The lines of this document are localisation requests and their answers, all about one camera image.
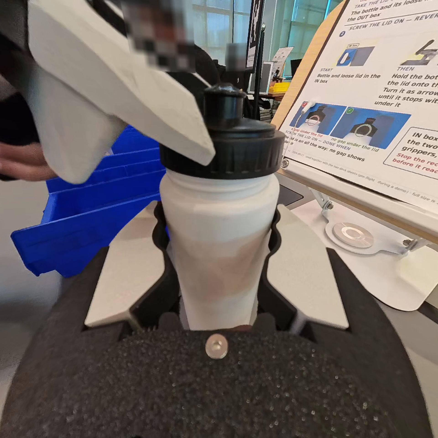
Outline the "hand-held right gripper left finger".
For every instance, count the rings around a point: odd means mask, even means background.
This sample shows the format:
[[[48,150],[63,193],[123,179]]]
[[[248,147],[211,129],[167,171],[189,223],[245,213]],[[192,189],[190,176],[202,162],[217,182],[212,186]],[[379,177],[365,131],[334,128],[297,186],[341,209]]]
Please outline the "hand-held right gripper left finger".
[[[180,286],[167,252],[160,201],[141,210],[112,240],[85,326],[127,322],[134,330],[158,326],[179,300]]]

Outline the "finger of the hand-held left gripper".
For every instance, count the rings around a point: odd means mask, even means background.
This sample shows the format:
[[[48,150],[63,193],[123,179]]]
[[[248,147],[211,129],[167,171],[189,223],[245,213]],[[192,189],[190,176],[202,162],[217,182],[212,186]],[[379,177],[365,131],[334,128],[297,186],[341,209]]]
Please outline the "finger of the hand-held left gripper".
[[[205,102],[205,90],[210,87],[210,84],[199,74],[186,71],[167,71],[166,73],[187,89],[197,103]]]
[[[140,61],[87,1],[29,1],[28,31],[36,63],[102,112],[203,166],[212,161],[194,95]]]

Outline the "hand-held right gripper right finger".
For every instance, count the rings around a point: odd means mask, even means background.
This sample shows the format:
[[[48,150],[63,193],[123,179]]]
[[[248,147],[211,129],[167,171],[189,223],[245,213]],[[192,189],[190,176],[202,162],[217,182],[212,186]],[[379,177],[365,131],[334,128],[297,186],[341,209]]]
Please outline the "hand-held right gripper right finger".
[[[326,246],[284,205],[277,205],[268,246],[257,298],[277,329],[298,335],[312,322],[347,330],[349,322]]]

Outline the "blue plastic bin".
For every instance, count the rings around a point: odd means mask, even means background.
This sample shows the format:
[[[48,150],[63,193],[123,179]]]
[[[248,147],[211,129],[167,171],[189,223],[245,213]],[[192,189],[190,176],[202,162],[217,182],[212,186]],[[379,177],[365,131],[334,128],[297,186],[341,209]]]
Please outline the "blue plastic bin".
[[[22,262],[35,276],[79,274],[140,211],[160,200],[165,168],[159,143],[128,126],[111,151],[85,183],[48,180],[40,224],[12,233]]]

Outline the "black bottle lid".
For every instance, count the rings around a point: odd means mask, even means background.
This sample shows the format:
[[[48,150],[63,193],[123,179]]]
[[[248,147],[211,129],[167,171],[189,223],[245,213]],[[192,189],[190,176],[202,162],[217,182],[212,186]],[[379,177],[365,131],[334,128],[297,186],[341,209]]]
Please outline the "black bottle lid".
[[[272,124],[243,118],[246,94],[232,84],[204,91],[204,121],[215,148],[203,166],[160,145],[162,165],[174,172],[204,179],[240,180],[275,173],[281,165],[285,134]]]

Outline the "white plastic bottle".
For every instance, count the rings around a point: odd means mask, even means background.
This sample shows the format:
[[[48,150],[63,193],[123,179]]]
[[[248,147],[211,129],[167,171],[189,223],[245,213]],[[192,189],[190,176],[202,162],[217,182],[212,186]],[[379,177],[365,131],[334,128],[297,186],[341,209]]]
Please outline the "white plastic bottle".
[[[160,196],[189,329],[250,324],[279,196],[276,176],[215,180],[168,169]]]

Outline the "person's left hand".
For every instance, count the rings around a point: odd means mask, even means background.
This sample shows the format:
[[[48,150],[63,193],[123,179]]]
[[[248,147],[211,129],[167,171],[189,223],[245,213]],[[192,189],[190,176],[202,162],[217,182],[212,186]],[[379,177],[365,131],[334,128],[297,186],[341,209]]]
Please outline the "person's left hand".
[[[48,165],[39,143],[0,144],[1,180],[46,181],[57,177]]]

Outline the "black pole with printed tag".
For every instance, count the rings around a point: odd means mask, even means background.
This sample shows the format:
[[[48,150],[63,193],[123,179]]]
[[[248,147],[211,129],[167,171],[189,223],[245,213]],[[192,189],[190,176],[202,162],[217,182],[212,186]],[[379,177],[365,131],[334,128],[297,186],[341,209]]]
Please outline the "black pole with printed tag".
[[[266,27],[263,22],[264,8],[264,0],[253,0],[251,2],[244,70],[244,90],[245,92],[250,92],[252,84],[251,81],[254,79],[254,89],[253,92],[250,93],[250,95],[253,97],[253,100],[258,99],[260,92],[264,34]]]

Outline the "wooden instruction board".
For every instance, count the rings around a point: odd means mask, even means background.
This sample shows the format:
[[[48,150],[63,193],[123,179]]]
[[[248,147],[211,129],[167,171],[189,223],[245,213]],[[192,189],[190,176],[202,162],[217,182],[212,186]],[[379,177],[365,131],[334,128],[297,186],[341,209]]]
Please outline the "wooden instruction board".
[[[297,101],[347,5],[348,1],[342,1],[317,29],[272,120],[277,130],[280,130],[289,111]],[[293,160],[289,162],[288,167],[281,168],[277,174],[396,226],[418,240],[423,238],[429,244],[438,243],[436,213],[372,192],[350,181],[336,178]]]

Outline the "instruction board on stand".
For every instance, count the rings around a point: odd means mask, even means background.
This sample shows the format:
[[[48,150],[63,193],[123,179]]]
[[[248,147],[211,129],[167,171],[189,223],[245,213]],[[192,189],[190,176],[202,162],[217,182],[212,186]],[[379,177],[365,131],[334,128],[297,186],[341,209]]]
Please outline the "instruction board on stand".
[[[285,159],[437,212],[437,4],[346,4],[280,128]]]

